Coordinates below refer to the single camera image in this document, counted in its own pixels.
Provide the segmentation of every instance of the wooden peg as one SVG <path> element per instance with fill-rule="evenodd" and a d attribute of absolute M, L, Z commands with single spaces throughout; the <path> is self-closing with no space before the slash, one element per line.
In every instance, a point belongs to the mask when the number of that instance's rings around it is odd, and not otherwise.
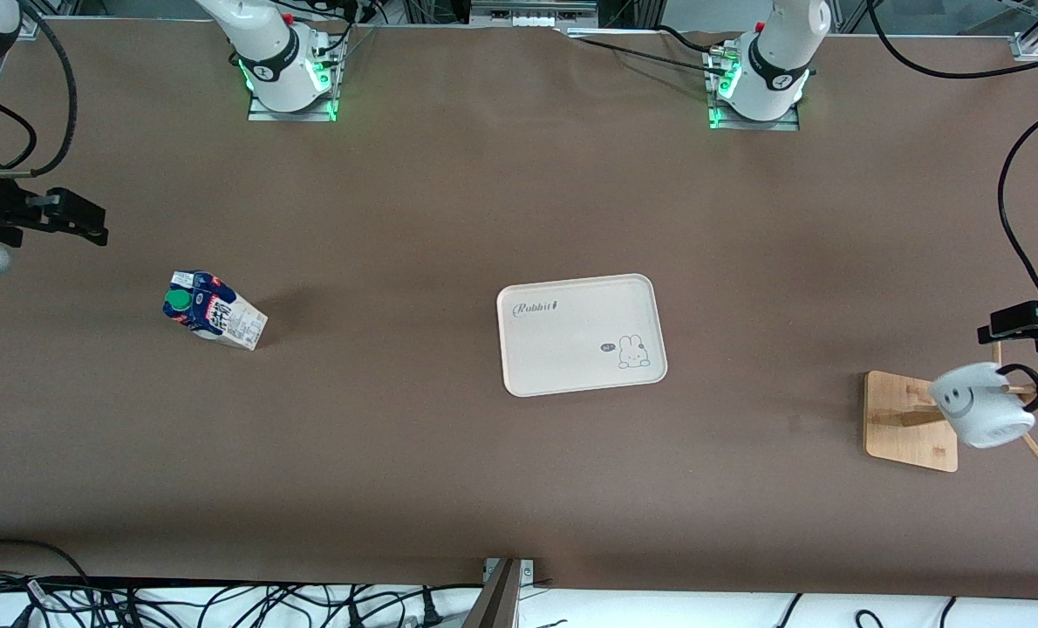
<path fill-rule="evenodd" d="M 1035 394 L 1035 387 L 1030 383 L 1008 383 L 1008 385 L 1002 385 L 1001 390 L 1011 394 Z"/>
<path fill-rule="evenodd" d="M 1026 442 L 1027 446 L 1030 446 L 1030 453 L 1038 458 L 1038 444 L 1035 442 L 1035 439 L 1030 437 L 1030 434 L 1022 434 L 1022 441 Z"/>

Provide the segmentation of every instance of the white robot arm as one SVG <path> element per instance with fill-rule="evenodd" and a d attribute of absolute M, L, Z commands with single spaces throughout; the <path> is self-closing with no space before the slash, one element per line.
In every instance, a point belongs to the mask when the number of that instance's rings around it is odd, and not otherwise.
<path fill-rule="evenodd" d="M 740 115 L 757 120 L 782 117 L 801 99 L 814 52 L 829 32 L 825 0 L 774 0 L 762 28 L 735 40 L 740 72 L 719 95 Z"/>
<path fill-rule="evenodd" d="M 269 110 L 295 112 L 329 90 L 320 64 L 329 46 L 326 33 L 289 25 L 267 0 L 195 1 L 224 30 L 252 91 Z"/>

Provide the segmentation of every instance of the mug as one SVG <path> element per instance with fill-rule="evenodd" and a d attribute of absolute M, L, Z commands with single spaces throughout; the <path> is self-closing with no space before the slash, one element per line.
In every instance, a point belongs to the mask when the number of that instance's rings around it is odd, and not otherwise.
<path fill-rule="evenodd" d="M 1022 371 L 1035 383 L 1035 399 L 1025 403 L 1018 394 L 1004 392 L 1006 375 Z M 965 364 L 930 384 L 930 397 L 966 445 L 986 448 L 1022 437 L 1035 427 L 1038 409 L 1038 374 L 1022 364 L 994 362 Z"/>

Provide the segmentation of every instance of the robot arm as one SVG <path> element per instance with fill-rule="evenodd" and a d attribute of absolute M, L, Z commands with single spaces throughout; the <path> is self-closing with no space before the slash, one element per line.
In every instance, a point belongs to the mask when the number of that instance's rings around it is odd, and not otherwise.
<path fill-rule="evenodd" d="M 289 25 L 267 0 L 195 2 L 224 30 L 252 91 L 269 110 L 295 112 L 329 90 L 331 82 L 320 62 L 329 47 L 326 33 Z"/>
<path fill-rule="evenodd" d="M 64 51 L 57 43 L 57 37 L 52 33 L 52 30 L 42 23 L 37 13 L 29 8 L 20 10 L 20 1 L 0 0 L 0 58 L 16 40 L 20 28 L 21 12 L 27 12 L 36 21 L 42 32 L 45 32 L 50 39 L 50 44 L 59 52 L 70 84 L 70 94 L 72 94 L 70 103 L 73 103 L 73 73 L 70 71 L 69 60 L 64 57 Z M 11 260 L 11 255 L 4 248 L 4 245 L 8 247 L 21 246 L 24 229 L 73 234 L 87 239 L 98 246 L 105 246 L 108 243 L 108 230 L 104 227 L 105 211 L 103 208 L 64 188 L 53 188 L 48 190 L 47 194 L 39 195 L 22 189 L 16 183 L 17 179 L 45 174 L 57 166 L 61 158 L 64 157 L 64 152 L 69 151 L 69 141 L 73 138 L 75 115 L 75 108 L 72 104 L 70 105 L 70 124 L 64 139 L 62 139 L 62 147 L 56 158 L 51 160 L 47 166 L 33 168 L 33 170 L 8 170 L 0 163 L 0 273 L 8 268 L 9 260 Z M 28 122 L 16 117 L 33 133 Z M 20 155 L 12 164 L 27 159 L 29 154 L 30 147 Z"/>
<path fill-rule="evenodd" d="M 774 0 L 762 27 L 735 40 L 743 63 L 738 79 L 719 95 L 740 115 L 771 120 L 801 99 L 814 52 L 831 23 L 825 0 Z"/>

